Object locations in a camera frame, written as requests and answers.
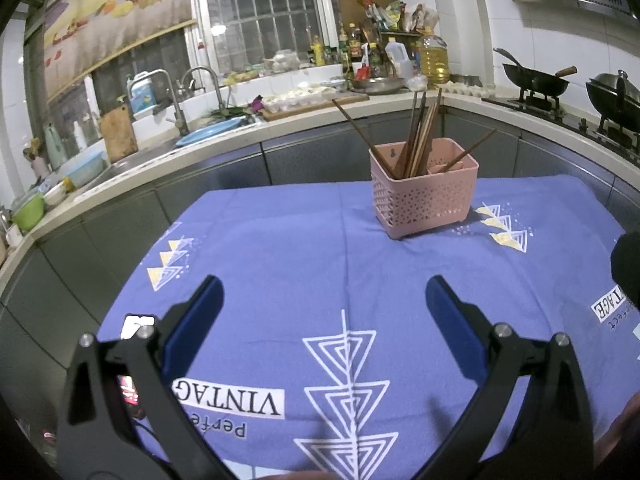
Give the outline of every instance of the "gray cabinet door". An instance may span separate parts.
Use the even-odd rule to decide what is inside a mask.
[[[122,287],[169,221],[155,190],[145,186],[85,213],[82,225]]]
[[[156,191],[169,220],[177,218],[207,191],[258,187],[270,184],[259,145],[215,157],[156,184]]]
[[[120,292],[120,285],[82,224],[77,221],[61,227],[41,240],[40,248],[71,293],[101,323]]]
[[[640,231],[640,191],[618,177],[613,182],[607,209],[628,233]]]
[[[11,410],[35,430],[55,431],[66,369],[0,306],[0,388]]]
[[[455,140],[465,149],[494,128],[498,131],[471,154],[480,165],[478,177],[511,177],[516,164],[519,129],[452,108],[447,109],[444,117],[445,137]]]
[[[601,203],[607,203],[613,185],[612,173],[550,140],[523,132],[513,176],[556,174],[576,176],[591,188]]]
[[[69,366],[78,338],[98,324],[76,301],[38,248],[31,248],[12,276],[4,306],[56,361]]]
[[[367,134],[367,122],[357,120]],[[348,123],[331,124],[263,143],[274,184],[370,180],[367,145]]]
[[[433,121],[432,133],[434,137],[441,137],[443,133],[443,114],[439,113]],[[404,142],[409,136],[411,125],[411,111],[392,112],[369,117],[369,134],[374,144],[388,144],[390,142]]]

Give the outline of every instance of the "green bowl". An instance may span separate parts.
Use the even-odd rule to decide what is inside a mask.
[[[28,233],[31,231],[44,216],[44,197],[42,193],[36,193],[24,204],[18,211],[12,215],[12,221],[16,224],[20,231]]]

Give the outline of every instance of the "blue gripper pad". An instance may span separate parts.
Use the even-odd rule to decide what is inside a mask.
[[[442,276],[434,276],[425,291],[427,308],[458,363],[462,374],[484,383],[492,326],[475,305],[461,302]]]
[[[187,375],[224,302],[222,282],[209,276],[187,303],[172,306],[164,316],[161,325],[175,322],[162,348],[161,373],[165,384],[170,386],[174,379]]]

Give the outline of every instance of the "countertop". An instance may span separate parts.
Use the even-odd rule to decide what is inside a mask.
[[[430,101],[433,101],[436,95],[436,91],[428,92]],[[579,134],[542,119],[483,102],[480,98],[450,93],[444,93],[442,97],[443,104],[447,107],[466,110],[503,123],[512,124],[517,128],[556,142],[589,158],[622,180],[625,180],[635,189],[640,190],[640,170],[638,168],[603,146]],[[344,108],[348,110],[352,118],[357,119],[409,110],[412,106],[412,100],[413,94],[405,92],[389,96],[374,96],[369,101],[347,105]],[[590,115],[584,112],[581,112],[581,116],[590,118]],[[597,118],[591,118],[591,120],[597,122]],[[202,140],[180,150],[169,152],[85,193],[73,193],[57,208],[47,213],[40,223],[25,235],[24,240],[16,250],[7,257],[0,269],[0,292],[4,290],[12,273],[17,269],[21,259],[36,240],[102,203],[213,156],[222,155],[258,142],[265,142],[266,140],[276,139],[295,132],[343,121],[344,117],[339,110],[324,108],[279,121],[252,124],[227,134]]]

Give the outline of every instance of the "painted curtain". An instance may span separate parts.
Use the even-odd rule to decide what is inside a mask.
[[[193,23],[190,0],[47,0],[47,98],[151,38]]]

